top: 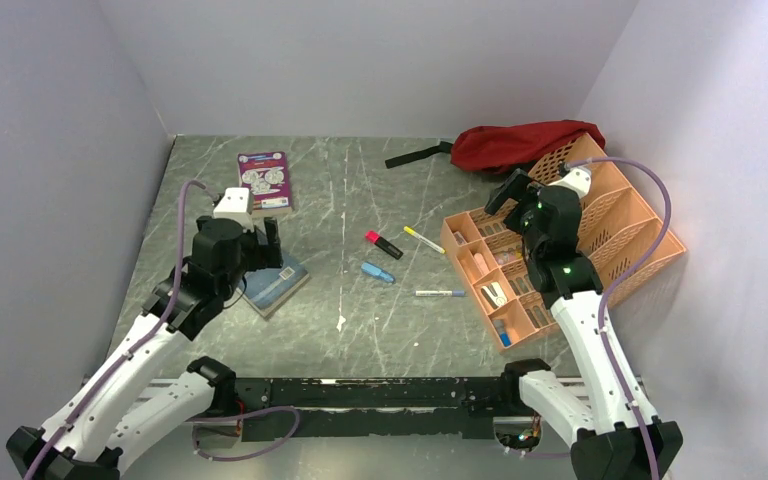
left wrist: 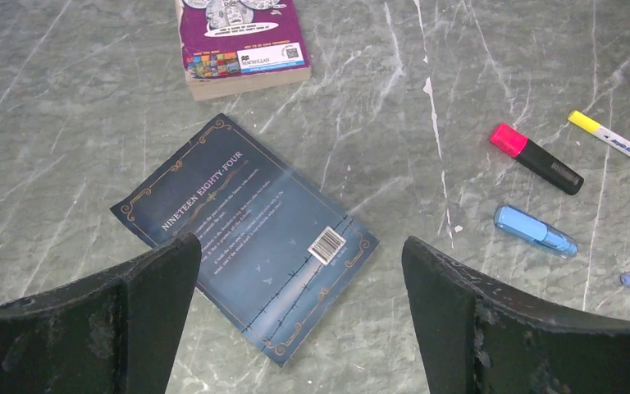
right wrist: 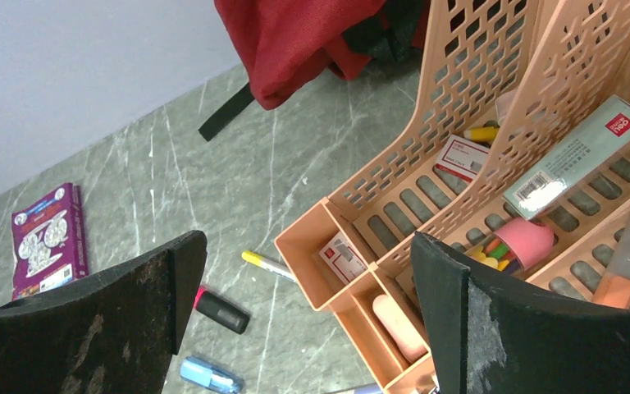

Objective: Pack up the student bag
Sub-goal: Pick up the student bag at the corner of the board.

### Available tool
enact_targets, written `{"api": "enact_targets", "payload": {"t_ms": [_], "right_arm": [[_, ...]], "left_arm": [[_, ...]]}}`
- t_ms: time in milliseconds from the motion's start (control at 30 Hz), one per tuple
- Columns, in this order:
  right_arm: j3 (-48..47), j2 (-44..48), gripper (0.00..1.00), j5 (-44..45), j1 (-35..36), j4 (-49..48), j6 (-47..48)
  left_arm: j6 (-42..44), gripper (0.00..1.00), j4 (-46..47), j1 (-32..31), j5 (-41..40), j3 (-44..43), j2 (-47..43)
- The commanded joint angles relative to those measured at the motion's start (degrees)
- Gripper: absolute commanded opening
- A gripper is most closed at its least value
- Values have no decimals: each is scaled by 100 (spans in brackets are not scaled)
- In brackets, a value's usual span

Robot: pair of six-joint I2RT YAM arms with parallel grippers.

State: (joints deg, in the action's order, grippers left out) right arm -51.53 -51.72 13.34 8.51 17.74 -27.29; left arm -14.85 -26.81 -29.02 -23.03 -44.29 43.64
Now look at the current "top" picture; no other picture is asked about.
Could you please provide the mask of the blue paperback book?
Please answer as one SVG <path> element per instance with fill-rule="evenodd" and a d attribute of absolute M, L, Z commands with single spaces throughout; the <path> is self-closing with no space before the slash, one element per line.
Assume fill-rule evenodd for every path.
<path fill-rule="evenodd" d="M 265 320 L 310 278 L 308 269 L 296 257 L 285 250 L 281 254 L 280 268 L 247 272 L 238 284 L 243 300 Z"/>

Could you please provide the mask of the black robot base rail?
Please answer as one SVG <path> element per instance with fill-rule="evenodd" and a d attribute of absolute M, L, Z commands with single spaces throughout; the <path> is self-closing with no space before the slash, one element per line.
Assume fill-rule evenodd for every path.
<path fill-rule="evenodd" d="M 236 423 L 244 442 L 277 440 L 281 433 L 316 438 L 459 434 L 531 448 L 539 442 L 542 419 L 511 397 L 504 373 L 336 380 L 236 377 L 240 413 L 228 421 L 187 422 Z"/>

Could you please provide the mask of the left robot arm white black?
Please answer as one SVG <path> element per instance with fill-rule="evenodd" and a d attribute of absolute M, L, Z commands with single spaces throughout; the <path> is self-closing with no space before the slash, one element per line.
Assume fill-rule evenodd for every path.
<path fill-rule="evenodd" d="M 42 426 L 22 426 L 7 452 L 25 479 L 118 479 L 149 447 L 191 419 L 240 413 L 236 374 L 210 357 L 192 361 L 163 394 L 138 405 L 166 360 L 216 318 L 245 274 L 282 266 L 278 223 L 247 228 L 198 218 L 190 254 L 179 252 L 125 339 Z"/>

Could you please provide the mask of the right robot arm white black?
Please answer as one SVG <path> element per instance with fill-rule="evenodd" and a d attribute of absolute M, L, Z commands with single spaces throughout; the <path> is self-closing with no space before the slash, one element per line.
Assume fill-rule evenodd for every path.
<path fill-rule="evenodd" d="M 515 201 L 505 226 L 520 235 L 529 281 L 571 347 L 589 401 L 564 387 L 542 361 L 505 368 L 502 406 L 531 408 L 569 446 L 579 479 L 660 479 L 682 444 L 676 422 L 649 401 L 616 337 L 608 295 L 591 260 L 579 249 L 581 199 L 591 187 L 585 168 L 542 184 L 515 170 L 485 205 L 488 214 Z"/>

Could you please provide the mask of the red student backpack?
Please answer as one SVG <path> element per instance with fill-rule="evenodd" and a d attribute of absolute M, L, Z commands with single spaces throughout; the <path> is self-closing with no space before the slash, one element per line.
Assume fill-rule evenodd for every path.
<path fill-rule="evenodd" d="M 389 158 L 385 167 L 394 169 L 436 154 L 447 154 L 450 163 L 462 171 L 502 174 L 532 165 L 584 134 L 600 147 L 605 146 L 606 139 L 597 125 L 578 120 L 477 126 L 462 132 L 452 142 L 441 141 L 423 150 Z"/>

